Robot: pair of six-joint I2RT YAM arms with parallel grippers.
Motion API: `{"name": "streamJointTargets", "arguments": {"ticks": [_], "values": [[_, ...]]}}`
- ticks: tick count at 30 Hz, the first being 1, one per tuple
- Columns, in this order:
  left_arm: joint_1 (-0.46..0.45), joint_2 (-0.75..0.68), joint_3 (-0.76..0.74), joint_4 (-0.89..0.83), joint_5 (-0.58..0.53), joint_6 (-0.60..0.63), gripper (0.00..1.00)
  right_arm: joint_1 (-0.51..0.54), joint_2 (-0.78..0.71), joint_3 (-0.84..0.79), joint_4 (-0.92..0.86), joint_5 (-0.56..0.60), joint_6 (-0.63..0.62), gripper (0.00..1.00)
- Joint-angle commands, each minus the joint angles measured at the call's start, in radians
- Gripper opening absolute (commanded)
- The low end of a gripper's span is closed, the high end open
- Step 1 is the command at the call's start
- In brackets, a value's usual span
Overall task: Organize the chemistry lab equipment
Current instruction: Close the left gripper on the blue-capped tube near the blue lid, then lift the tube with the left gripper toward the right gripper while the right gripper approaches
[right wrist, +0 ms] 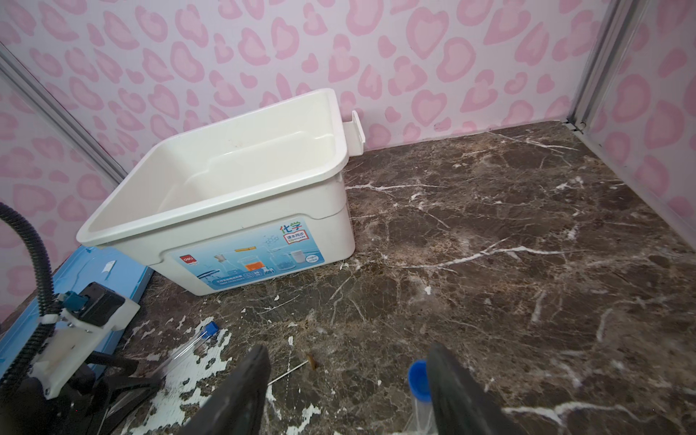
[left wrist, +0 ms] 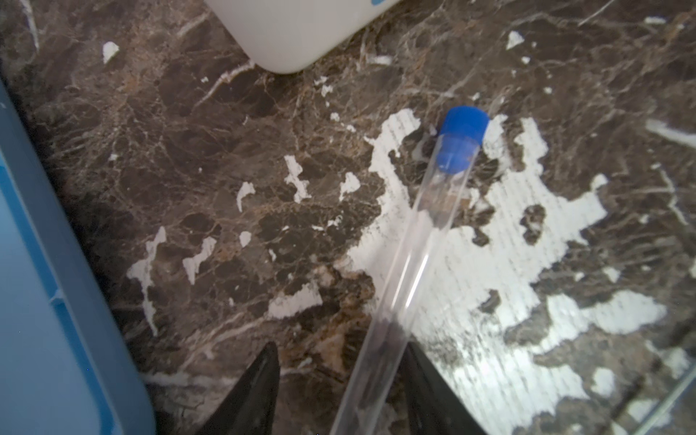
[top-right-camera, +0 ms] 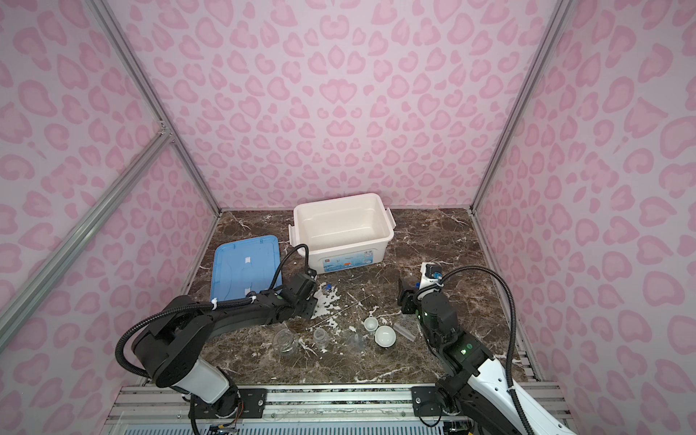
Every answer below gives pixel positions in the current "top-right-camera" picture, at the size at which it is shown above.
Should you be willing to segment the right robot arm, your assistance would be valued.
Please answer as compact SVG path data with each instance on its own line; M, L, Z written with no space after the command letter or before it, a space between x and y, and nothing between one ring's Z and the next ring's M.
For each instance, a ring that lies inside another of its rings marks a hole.
M459 322L455 307L440 291L418 297L398 282L404 315L416 315L426 344L446 374L436 382L442 409L474 420L489 434L571 434L521 385L508 381L503 364Z

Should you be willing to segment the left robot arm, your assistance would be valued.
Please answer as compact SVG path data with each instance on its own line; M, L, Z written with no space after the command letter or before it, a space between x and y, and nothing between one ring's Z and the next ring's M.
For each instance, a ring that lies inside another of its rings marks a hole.
M239 388L201 352L221 335L253 326L282 324L312 317L318 289L309 268L281 286L223 302L200 303L183 295L165 309L132 326L119 340L115 357L130 373L150 379L159 388L189 394L222 415L240 402Z

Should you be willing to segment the clear plastic test tube rack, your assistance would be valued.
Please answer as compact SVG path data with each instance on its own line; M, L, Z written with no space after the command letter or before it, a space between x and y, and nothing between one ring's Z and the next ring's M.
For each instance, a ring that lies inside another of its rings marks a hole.
M413 320L400 320L393 325L393 329L396 333L401 335L406 340L415 342L420 336L420 328L417 322Z

